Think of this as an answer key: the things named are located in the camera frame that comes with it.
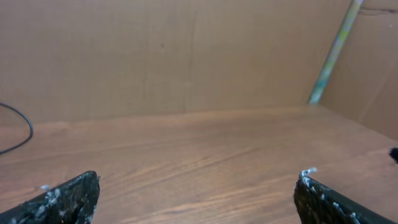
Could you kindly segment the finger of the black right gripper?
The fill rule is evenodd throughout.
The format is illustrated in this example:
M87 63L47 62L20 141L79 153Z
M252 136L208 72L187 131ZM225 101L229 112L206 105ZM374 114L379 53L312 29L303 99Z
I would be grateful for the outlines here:
M389 156L394 160L394 162L397 164L398 163L398 148L393 147L389 151Z

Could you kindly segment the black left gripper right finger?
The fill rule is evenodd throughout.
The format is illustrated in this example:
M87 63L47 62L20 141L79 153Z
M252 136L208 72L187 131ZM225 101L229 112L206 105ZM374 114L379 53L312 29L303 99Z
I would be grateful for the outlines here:
M310 177L302 170L294 188L294 204L303 224L395 224Z

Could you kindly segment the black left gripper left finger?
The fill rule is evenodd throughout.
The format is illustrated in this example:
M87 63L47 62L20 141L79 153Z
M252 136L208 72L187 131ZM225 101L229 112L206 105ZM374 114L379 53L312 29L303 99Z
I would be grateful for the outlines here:
M1 223L90 224L100 196L100 176L86 171L1 213Z

